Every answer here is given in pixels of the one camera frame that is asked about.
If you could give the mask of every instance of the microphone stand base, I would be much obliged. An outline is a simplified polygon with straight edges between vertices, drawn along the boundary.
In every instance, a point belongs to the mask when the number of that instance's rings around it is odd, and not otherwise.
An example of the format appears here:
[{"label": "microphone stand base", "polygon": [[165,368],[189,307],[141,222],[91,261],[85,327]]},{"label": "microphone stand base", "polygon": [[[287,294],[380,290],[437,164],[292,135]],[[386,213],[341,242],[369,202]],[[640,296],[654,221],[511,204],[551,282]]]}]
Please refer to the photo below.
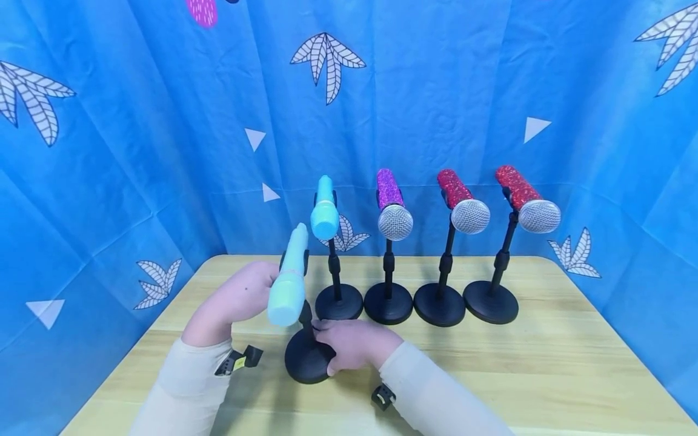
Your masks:
[{"label": "microphone stand base", "polygon": [[335,355],[332,347],[318,342],[306,330],[301,330],[288,341],[283,360],[286,371],[296,382],[315,384],[329,377],[327,366]]},{"label": "microphone stand base", "polygon": [[509,324],[519,314],[517,298],[505,287],[499,285],[494,293],[489,293],[490,282],[479,280],[466,286],[463,300],[468,310],[477,318],[490,324]]},{"label": "microphone stand base", "polygon": [[315,299],[315,316],[319,320],[355,320],[364,311],[364,297],[352,285],[340,285],[342,299],[334,299],[334,286],[322,290]]},{"label": "microphone stand base", "polygon": [[377,283],[364,296],[364,310],[373,321],[385,326],[400,324],[412,315],[412,294],[392,284],[392,298],[385,298],[385,283]]},{"label": "microphone stand base", "polygon": [[466,316],[466,302],[450,286],[444,287],[441,298],[436,298],[438,283],[422,286],[415,293],[415,312],[424,321],[437,327],[453,327]]}]

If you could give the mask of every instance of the silver mesh grille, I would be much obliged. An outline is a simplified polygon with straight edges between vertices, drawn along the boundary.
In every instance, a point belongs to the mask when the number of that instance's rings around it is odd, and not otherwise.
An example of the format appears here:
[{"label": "silver mesh grille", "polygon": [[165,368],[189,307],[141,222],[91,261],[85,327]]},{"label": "silver mesh grille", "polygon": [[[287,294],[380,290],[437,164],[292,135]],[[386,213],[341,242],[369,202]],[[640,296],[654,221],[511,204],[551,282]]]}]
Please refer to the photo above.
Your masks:
[{"label": "silver mesh grille", "polygon": [[479,200],[463,200],[451,211],[451,223],[459,232],[480,233],[489,224],[489,207]]},{"label": "silver mesh grille", "polygon": [[391,204],[378,216],[378,229],[386,239],[402,241],[412,232],[412,215],[399,204]]},{"label": "silver mesh grille", "polygon": [[531,233],[550,233],[560,225],[560,208],[548,200],[531,200],[519,211],[519,223]]}]

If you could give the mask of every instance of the beige long sleeve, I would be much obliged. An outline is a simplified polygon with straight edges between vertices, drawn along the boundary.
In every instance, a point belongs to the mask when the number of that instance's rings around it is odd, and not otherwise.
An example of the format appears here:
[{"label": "beige long sleeve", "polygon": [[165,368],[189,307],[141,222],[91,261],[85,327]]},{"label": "beige long sleeve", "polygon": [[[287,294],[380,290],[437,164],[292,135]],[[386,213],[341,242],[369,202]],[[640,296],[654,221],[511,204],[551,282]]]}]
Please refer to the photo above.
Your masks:
[{"label": "beige long sleeve", "polygon": [[485,404],[427,355],[404,342],[380,367],[393,406],[424,436],[513,436]]},{"label": "beige long sleeve", "polygon": [[140,409],[130,436],[209,436],[230,376],[215,376],[230,340],[191,347],[177,339]]}]

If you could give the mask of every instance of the human hand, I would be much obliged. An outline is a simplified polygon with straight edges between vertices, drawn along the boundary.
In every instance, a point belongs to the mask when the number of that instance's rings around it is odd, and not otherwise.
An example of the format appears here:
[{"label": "human hand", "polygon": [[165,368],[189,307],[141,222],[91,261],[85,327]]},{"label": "human hand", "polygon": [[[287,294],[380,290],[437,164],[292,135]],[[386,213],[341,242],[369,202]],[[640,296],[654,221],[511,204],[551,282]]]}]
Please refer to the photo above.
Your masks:
[{"label": "human hand", "polygon": [[222,343],[230,338],[230,325],[264,312],[269,290],[279,275],[279,266],[251,262],[230,276],[194,312],[182,341],[194,347]]},{"label": "human hand", "polygon": [[313,320],[318,342],[336,352],[329,362],[327,375],[341,370],[356,370],[366,365],[380,369],[403,339],[385,326],[363,320]]}]

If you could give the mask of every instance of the white leaf print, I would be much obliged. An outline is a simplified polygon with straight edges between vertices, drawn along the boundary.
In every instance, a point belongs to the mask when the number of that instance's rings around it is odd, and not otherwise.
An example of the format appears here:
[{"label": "white leaf print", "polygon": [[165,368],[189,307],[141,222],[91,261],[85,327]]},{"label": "white leaf print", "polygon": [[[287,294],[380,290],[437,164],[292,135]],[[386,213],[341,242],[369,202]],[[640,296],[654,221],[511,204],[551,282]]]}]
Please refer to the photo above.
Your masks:
[{"label": "white leaf print", "polygon": [[310,60],[311,57],[311,52],[312,52],[312,47],[314,42],[319,39],[319,40],[325,40],[325,34],[324,33],[318,33],[315,36],[311,36],[310,38],[306,39],[300,47],[298,47],[298,50],[293,54],[293,58],[291,58],[291,63],[303,63],[307,62]]},{"label": "white leaf print", "polygon": [[681,83],[688,75],[696,68],[696,63],[698,62],[698,35],[693,36],[688,48],[678,63],[674,67],[667,80],[662,85],[662,88],[657,93],[658,96],[663,96],[667,92],[671,91]]},{"label": "white leaf print", "polygon": [[337,98],[339,88],[342,85],[342,67],[334,54],[327,57],[327,98],[326,105],[329,105]]},{"label": "white leaf print", "polygon": [[20,93],[24,105],[27,106],[27,111],[31,115],[31,120],[39,130],[46,145],[52,146],[58,137],[58,120],[48,98],[29,89],[24,82],[21,82],[16,77],[13,77],[12,82],[15,84],[17,92]]},{"label": "white leaf print", "polygon": [[161,300],[154,299],[150,296],[145,297],[143,301],[141,301],[136,307],[133,308],[133,310],[142,310],[142,309],[148,309],[153,306],[155,306],[157,303],[160,303]]},{"label": "white leaf print", "polygon": [[138,266],[140,266],[143,271],[145,271],[149,276],[155,280],[155,283],[158,284],[158,286],[167,289],[167,280],[165,279],[166,277],[166,272],[165,270],[158,265],[155,262],[151,262],[149,260],[141,260],[138,263]]},{"label": "white leaf print", "polygon": [[349,68],[363,68],[366,66],[356,53],[334,39],[332,35],[327,34],[326,38],[329,45],[328,48],[336,55],[336,59],[339,60],[342,65]]},{"label": "white leaf print", "polygon": [[577,248],[574,249],[574,254],[570,260],[570,265],[586,263],[586,258],[589,257],[590,251],[591,235],[589,234],[589,230],[585,227],[581,231],[579,242],[577,242]]},{"label": "white leaf print", "polygon": [[664,43],[657,69],[661,68],[670,57],[681,48],[686,41],[698,30],[698,11],[692,10],[671,31],[667,42]]},{"label": "white leaf print", "polygon": [[366,241],[369,238],[370,234],[368,233],[359,233],[357,235],[354,235],[353,238],[349,241],[347,246],[344,248],[344,251],[349,251],[352,248],[356,248],[361,242]]},{"label": "white leaf print", "polygon": [[593,266],[587,264],[575,264],[567,269],[568,273],[578,274],[585,277],[601,278],[601,274]]},{"label": "white leaf print", "polygon": [[0,65],[10,74],[14,75],[29,89],[36,93],[49,97],[72,97],[75,92],[66,85],[60,84],[53,79],[37,74],[33,71],[25,70],[8,62],[0,62]]},{"label": "white leaf print", "polygon": [[560,253],[565,260],[563,264],[565,265],[565,268],[567,268],[570,265],[570,260],[572,259],[572,238],[569,236],[565,242],[563,242],[563,246],[560,247]]},{"label": "white leaf print", "polygon": [[0,68],[0,112],[17,127],[17,92],[12,79]]},{"label": "white leaf print", "polygon": [[326,32],[311,36],[296,50],[293,58],[291,58],[291,63],[302,62],[311,63],[311,73],[316,86],[320,80],[322,65],[327,63],[326,105],[332,103],[339,94],[342,65],[348,68],[363,68],[366,66],[354,52]]},{"label": "white leaf print", "polygon": [[162,287],[159,287],[158,285],[152,285],[151,283],[146,283],[142,280],[138,281],[140,283],[140,286],[143,288],[145,293],[154,299],[158,300],[164,300],[168,293],[165,292],[165,290]]},{"label": "white leaf print", "polygon": [[181,265],[181,259],[175,260],[170,269],[168,269],[168,279],[165,286],[165,291],[169,294],[172,291],[172,286],[175,284],[175,278],[177,278],[177,273],[179,272],[179,265]]},{"label": "white leaf print", "polygon": [[566,269],[567,265],[565,265],[565,259],[563,258],[563,254],[562,254],[562,251],[560,251],[560,246],[558,245],[558,243],[555,241],[550,241],[550,240],[548,240],[548,243],[553,248],[553,251],[555,252],[555,256],[558,257],[560,264],[563,266],[563,268]]},{"label": "white leaf print", "polygon": [[325,57],[327,56],[327,45],[325,44],[325,35],[315,38],[313,45],[311,47],[310,53],[310,67],[313,72],[313,81],[315,85],[318,85],[318,80],[320,80],[320,71],[322,71],[322,65],[325,63]]},{"label": "white leaf print", "polygon": [[[334,247],[337,251],[349,251],[356,248],[361,242],[365,241],[370,235],[368,233],[354,234],[354,229],[349,220],[344,216],[339,216],[339,231],[334,237]],[[322,245],[329,247],[327,241],[318,239]]]},{"label": "white leaf print", "polygon": [[642,33],[642,35],[635,38],[635,40],[651,41],[666,38],[667,36],[669,36],[671,31],[674,30],[674,27],[676,27],[676,25],[686,17],[686,15],[688,15],[696,9],[698,9],[698,3],[692,4],[691,6],[688,6],[687,8],[682,9],[677,13],[674,13],[673,15],[664,18],[657,24],[647,29],[644,33]]}]

